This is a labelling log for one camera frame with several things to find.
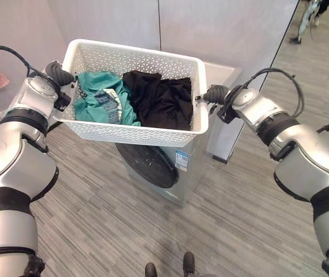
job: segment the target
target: shoe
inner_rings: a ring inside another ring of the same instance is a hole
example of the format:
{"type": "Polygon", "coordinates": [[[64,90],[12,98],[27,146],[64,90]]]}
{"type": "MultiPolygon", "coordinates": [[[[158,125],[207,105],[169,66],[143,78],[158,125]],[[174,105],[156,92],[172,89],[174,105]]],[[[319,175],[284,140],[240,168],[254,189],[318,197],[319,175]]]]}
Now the shoe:
{"type": "Polygon", "coordinates": [[[299,39],[298,37],[295,37],[295,38],[291,38],[290,39],[290,43],[301,44],[302,43],[302,40],[299,39]]]}
{"type": "Polygon", "coordinates": [[[195,260],[192,252],[186,252],[184,260],[182,262],[182,269],[184,270],[184,277],[187,277],[190,273],[195,272],[195,260]]]}
{"type": "Polygon", "coordinates": [[[315,19],[313,20],[313,22],[315,23],[315,26],[317,27],[318,25],[320,25],[320,19],[318,16],[315,17],[315,19]]]}
{"type": "Polygon", "coordinates": [[[145,277],[157,277],[157,270],[154,264],[148,263],[145,266],[145,277]]]}

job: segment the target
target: white wall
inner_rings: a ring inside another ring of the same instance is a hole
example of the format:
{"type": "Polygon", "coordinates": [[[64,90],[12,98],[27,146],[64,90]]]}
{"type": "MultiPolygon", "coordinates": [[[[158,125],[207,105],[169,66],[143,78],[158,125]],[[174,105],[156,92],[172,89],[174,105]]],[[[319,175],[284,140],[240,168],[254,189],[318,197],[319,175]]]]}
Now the white wall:
{"type": "Polygon", "coordinates": [[[92,39],[160,49],[157,0],[48,0],[65,42],[92,39]]]}
{"type": "MultiPolygon", "coordinates": [[[[162,50],[242,68],[243,83],[272,60],[298,0],[159,0],[162,50]]],[[[252,83],[260,88],[263,78],[252,83]]],[[[212,128],[209,148],[227,160],[243,126],[241,120],[212,128]]]]}

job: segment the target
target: washing machine label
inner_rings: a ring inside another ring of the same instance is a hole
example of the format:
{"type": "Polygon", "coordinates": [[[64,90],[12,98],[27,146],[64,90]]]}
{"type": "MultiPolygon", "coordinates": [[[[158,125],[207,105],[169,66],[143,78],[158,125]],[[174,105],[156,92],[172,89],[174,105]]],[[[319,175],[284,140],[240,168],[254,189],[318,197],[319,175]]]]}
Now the washing machine label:
{"type": "Polygon", "coordinates": [[[187,171],[188,161],[189,161],[189,155],[187,153],[176,150],[175,167],[183,171],[187,171]]]}

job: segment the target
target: black shoe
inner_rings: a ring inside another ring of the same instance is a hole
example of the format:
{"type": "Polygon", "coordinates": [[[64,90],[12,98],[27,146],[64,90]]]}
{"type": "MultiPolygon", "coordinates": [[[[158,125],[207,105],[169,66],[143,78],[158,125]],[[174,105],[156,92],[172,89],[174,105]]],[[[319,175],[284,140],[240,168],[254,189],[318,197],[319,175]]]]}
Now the black shoe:
{"type": "Polygon", "coordinates": [[[145,266],[145,277],[157,277],[157,270],[154,264],[148,263],[145,266]]]}
{"type": "Polygon", "coordinates": [[[182,269],[184,270],[184,277],[187,277],[189,273],[194,273],[195,260],[192,252],[185,253],[184,261],[182,262],[182,269]]]}
{"type": "Polygon", "coordinates": [[[290,39],[290,43],[301,44],[302,43],[302,40],[299,39],[298,37],[296,37],[296,38],[290,39]]]}

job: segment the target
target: teal shirt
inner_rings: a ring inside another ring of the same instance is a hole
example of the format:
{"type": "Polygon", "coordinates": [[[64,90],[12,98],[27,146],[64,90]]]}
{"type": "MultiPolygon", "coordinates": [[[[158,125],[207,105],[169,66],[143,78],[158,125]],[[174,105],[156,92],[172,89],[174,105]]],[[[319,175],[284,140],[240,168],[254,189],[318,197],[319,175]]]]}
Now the teal shirt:
{"type": "Polygon", "coordinates": [[[86,93],[86,98],[79,98],[74,103],[74,116],[79,121],[109,123],[107,111],[98,103],[96,93],[102,93],[104,88],[116,91],[122,104],[122,125],[140,126],[136,114],[130,105],[131,91],[122,79],[112,72],[83,72],[78,75],[80,88],[86,93]]]}

